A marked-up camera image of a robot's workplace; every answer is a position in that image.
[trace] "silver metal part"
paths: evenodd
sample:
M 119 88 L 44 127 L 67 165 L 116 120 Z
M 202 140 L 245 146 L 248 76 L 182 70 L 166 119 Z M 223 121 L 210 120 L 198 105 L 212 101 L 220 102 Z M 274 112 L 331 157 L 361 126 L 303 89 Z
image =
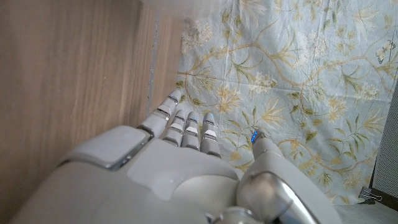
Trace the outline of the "silver metal part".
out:
M 196 122 L 196 124 L 197 124 L 197 123 L 198 123 L 198 117 L 199 117 L 198 113 L 196 113 L 196 112 L 194 112 L 194 111 L 191 111 L 191 112 L 188 114 L 187 120 L 188 120 L 188 121 L 194 121 L 194 122 Z
M 181 99 L 181 91 L 180 90 L 174 90 L 171 92 L 169 95 L 169 98 L 173 99 L 176 103 L 180 102 Z
M 119 126 L 78 145 L 60 164 L 80 161 L 117 170 L 134 157 L 150 139 L 144 131 Z
M 173 147 L 160 139 L 153 139 L 135 159 L 127 171 L 129 179 L 151 189 L 165 201 L 172 198 L 181 183 L 196 176 L 221 175 L 238 180 L 227 162 L 193 150 Z
M 270 139 L 260 138 L 252 148 L 256 158 L 238 186 L 239 206 L 266 223 L 276 218 L 296 220 L 293 223 L 341 223 L 325 194 Z
M 177 113 L 175 114 L 175 117 L 180 118 L 183 122 L 185 122 L 185 118 L 187 117 L 187 115 L 185 114 L 185 110 L 177 111 Z
M 296 195 L 292 195 L 292 199 L 292 205 L 279 217 L 282 223 L 318 223 Z
M 220 155 L 220 147 L 218 146 L 218 143 L 212 139 L 204 139 L 200 143 L 200 151 L 221 158 Z
M 180 99 L 181 92 L 179 90 L 174 90 L 172 94 L 170 94 L 165 101 L 138 126 L 138 128 L 147 131 L 152 137 L 160 137 Z
M 163 133 L 167 121 L 169 120 L 169 118 L 163 118 L 161 116 L 158 116 L 156 113 L 159 112 L 155 111 L 154 113 L 149 115 L 149 117 L 145 119 L 144 122 L 142 122 L 141 125 L 138 127 L 147 131 L 155 138 L 159 137 Z
M 193 134 L 185 132 L 182 136 L 181 147 L 190 147 L 191 149 L 199 151 L 199 140 Z
M 215 124 L 214 115 L 212 113 L 205 114 L 205 116 L 203 117 L 203 122 L 204 123 L 207 122 L 207 123 L 214 125 Z
M 180 146 L 182 133 L 185 126 L 185 112 L 183 110 L 179 110 L 177 112 L 178 116 L 174 117 L 173 123 L 167 129 L 167 132 L 163 138 L 168 142 L 171 142 L 174 146 Z
M 208 138 L 217 141 L 216 127 L 214 124 L 204 121 L 200 136 L 202 140 Z
M 271 173 L 252 177 L 241 189 L 241 195 L 239 206 L 250 209 L 266 223 L 283 214 L 293 203 L 292 196 L 295 196 L 283 181 Z
M 212 219 L 212 224 L 261 224 L 248 209 L 229 207 L 223 213 Z
M 269 138 L 260 137 L 257 138 L 252 146 L 254 160 L 256 160 L 264 152 L 273 152 L 278 156 L 284 158 L 283 154 L 279 150 L 278 146 L 272 142 Z

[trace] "robotic hand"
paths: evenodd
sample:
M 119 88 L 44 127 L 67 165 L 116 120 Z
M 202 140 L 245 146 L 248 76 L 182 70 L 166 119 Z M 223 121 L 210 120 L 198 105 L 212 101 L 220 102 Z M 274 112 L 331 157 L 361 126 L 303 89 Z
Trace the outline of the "robotic hand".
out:
M 70 152 L 13 223 L 341 223 L 324 194 L 257 130 L 239 181 L 220 159 L 212 114 L 173 91 L 137 129 L 119 126 Z

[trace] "wood grain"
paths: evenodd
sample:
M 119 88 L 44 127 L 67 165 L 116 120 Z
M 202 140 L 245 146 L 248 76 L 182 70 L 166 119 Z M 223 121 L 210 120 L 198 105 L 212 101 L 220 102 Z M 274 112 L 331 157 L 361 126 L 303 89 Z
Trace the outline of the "wood grain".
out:
M 145 118 L 154 17 L 138 0 L 0 2 L 1 223 L 67 151 Z M 180 37 L 167 35 L 161 54 Z
M 181 21 L 171 17 L 160 18 L 152 96 L 167 96 L 176 87 L 181 37 L 173 34 L 181 34 L 181 31 Z M 156 109 L 164 98 L 154 97 L 150 106 L 151 111 Z

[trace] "flower pattern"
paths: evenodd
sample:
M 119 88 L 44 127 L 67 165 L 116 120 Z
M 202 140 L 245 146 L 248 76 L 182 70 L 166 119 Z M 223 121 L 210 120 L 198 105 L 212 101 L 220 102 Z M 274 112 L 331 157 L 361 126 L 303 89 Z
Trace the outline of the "flower pattern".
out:
M 258 128 L 335 204 L 358 203 L 397 80 L 396 0 L 239 0 L 183 27 L 177 87 L 214 113 L 222 159 Z

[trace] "floral fabric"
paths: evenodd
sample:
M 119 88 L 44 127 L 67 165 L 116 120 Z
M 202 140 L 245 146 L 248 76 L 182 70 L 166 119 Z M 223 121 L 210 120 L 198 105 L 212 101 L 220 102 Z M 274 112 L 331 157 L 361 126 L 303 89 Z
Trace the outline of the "floral fabric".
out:
M 186 21 L 181 106 L 214 113 L 239 175 L 264 128 L 333 203 L 358 203 L 396 84 L 397 10 L 397 0 L 237 0 Z

